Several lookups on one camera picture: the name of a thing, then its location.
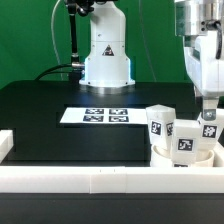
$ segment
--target black sticker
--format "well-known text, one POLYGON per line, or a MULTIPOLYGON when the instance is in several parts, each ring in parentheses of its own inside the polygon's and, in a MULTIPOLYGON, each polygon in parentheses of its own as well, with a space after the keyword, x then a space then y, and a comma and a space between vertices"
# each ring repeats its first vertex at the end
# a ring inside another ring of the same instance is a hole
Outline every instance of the black sticker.
POLYGON ((127 123, 129 118, 128 116, 109 116, 109 122, 127 123))
POLYGON ((114 56, 114 52, 112 51, 110 45, 107 46, 106 50, 103 53, 103 56, 114 56))
POLYGON ((151 133, 156 135, 161 135, 161 124, 155 121, 152 121, 151 133))
POLYGON ((127 109, 110 109, 109 113, 111 115, 128 115, 127 109))
POLYGON ((169 123, 166 125, 167 135, 171 136, 173 134, 173 123, 169 123))
POLYGON ((217 132, 217 126, 204 125, 202 137, 215 138, 217 132))
POLYGON ((182 164, 174 164, 174 167, 188 167, 188 165, 182 165, 182 164))
POLYGON ((193 150, 193 142, 193 139, 179 139, 178 150, 191 152, 193 150))
POLYGON ((103 116, 90 116, 85 115, 83 118, 85 122, 103 122, 103 116))
POLYGON ((85 114, 104 114, 104 109, 86 109, 85 114))

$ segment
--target green backdrop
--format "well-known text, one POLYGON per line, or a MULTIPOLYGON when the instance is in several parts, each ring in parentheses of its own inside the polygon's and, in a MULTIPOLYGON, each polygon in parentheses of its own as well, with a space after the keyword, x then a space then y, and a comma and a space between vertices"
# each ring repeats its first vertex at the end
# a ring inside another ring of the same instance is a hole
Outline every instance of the green backdrop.
MULTIPOLYGON (((15 80, 33 80, 57 65, 51 38, 51 15, 57 0, 0 1, 0 88, 15 80)), ((132 77, 153 80, 144 46, 139 0, 119 0, 127 18, 126 53, 132 77)), ((182 39, 175 36, 174 0, 142 0, 145 42, 158 82, 186 82, 182 39)), ((78 18, 79 54, 90 50, 89 17, 78 18)), ((55 18, 55 37, 62 63, 70 62, 70 31, 62 0, 55 18)), ((59 75, 53 79, 60 80, 59 75)))

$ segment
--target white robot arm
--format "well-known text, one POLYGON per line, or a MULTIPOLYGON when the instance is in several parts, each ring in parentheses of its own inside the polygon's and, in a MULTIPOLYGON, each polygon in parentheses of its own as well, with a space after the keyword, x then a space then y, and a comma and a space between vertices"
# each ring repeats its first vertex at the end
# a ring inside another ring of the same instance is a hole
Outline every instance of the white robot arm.
POLYGON ((91 52, 85 60, 85 75, 79 83, 82 89, 102 94, 120 93, 135 84, 131 79, 131 62, 125 54, 126 18, 114 1, 117 0, 65 0, 74 40, 74 68, 81 65, 78 63, 75 14, 86 16, 90 13, 91 52))
POLYGON ((215 120, 224 96, 223 0, 175 0, 176 35, 184 37, 187 74, 203 100, 203 119, 215 120))

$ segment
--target black cable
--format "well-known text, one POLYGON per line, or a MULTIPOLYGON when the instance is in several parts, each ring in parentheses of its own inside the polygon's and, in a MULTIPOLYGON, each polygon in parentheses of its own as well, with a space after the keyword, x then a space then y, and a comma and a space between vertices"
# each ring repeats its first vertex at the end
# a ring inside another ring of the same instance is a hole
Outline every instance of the black cable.
POLYGON ((217 22, 215 25, 216 25, 217 32, 218 32, 216 59, 220 59, 221 55, 222 55, 222 26, 219 22, 217 22))
POLYGON ((70 30, 71 30, 71 42, 72 42, 72 62, 79 62, 78 46, 77 46, 77 34, 76 34, 76 18, 75 15, 70 15, 70 30))
POLYGON ((44 77, 45 75, 47 75, 47 74, 49 74, 49 73, 51 73, 51 72, 53 72, 57 69, 68 68, 68 67, 71 68, 72 64, 62 64, 62 65, 57 65, 55 67, 49 68, 46 71, 42 72, 40 75, 38 75, 37 78, 35 78, 35 81, 39 81, 42 77, 44 77))

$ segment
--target black table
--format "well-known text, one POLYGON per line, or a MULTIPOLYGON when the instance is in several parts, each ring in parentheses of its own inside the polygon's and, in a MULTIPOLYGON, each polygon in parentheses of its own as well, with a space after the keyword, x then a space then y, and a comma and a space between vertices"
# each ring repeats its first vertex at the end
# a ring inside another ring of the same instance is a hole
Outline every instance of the black table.
MULTIPOLYGON (((102 96, 68 82, 20 81, 0 90, 0 103, 0 129, 15 136, 1 166, 148 166, 146 125, 62 125, 68 106, 162 104, 180 119, 199 114, 193 86, 183 83, 137 83, 133 92, 102 96)), ((223 207, 223 194, 0 194, 0 223, 215 224, 223 207)))

